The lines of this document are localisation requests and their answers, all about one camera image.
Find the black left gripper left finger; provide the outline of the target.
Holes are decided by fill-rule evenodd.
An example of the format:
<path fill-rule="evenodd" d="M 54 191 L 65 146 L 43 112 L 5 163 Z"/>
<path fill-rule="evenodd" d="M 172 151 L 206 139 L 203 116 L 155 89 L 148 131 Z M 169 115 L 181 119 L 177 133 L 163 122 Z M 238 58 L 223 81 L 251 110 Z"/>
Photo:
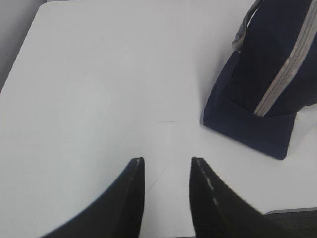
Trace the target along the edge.
<path fill-rule="evenodd" d="M 137 238 L 145 201 L 145 162 L 129 161 L 111 186 L 90 206 L 47 238 Z"/>

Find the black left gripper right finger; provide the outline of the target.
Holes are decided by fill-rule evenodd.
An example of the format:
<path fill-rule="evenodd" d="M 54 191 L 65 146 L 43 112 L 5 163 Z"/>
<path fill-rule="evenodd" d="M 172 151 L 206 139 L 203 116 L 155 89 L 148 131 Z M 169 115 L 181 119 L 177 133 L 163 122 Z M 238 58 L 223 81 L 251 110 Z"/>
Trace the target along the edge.
<path fill-rule="evenodd" d="M 191 159 L 189 199 L 198 238 L 299 238 L 239 197 L 203 158 Z"/>

